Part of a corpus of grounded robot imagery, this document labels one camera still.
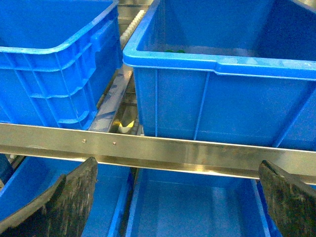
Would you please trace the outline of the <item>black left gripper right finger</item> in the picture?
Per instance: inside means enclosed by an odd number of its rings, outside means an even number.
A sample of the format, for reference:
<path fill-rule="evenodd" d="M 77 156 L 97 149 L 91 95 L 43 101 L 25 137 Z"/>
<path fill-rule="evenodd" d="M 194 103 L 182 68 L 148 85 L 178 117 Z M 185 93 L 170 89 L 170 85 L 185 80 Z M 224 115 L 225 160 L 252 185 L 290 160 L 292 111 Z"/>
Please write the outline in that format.
<path fill-rule="evenodd" d="M 283 237 L 316 235 L 316 190 L 295 175 L 263 160 L 259 166 L 268 214 Z"/>

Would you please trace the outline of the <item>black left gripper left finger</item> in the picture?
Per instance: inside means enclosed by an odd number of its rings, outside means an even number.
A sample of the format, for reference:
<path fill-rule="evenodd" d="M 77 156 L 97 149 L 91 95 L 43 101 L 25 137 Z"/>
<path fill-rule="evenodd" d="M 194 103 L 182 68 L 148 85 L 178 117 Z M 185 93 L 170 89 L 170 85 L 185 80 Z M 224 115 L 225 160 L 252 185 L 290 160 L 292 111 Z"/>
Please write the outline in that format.
<path fill-rule="evenodd" d="M 92 209 L 98 162 L 88 158 L 0 223 L 2 237 L 80 237 Z"/>

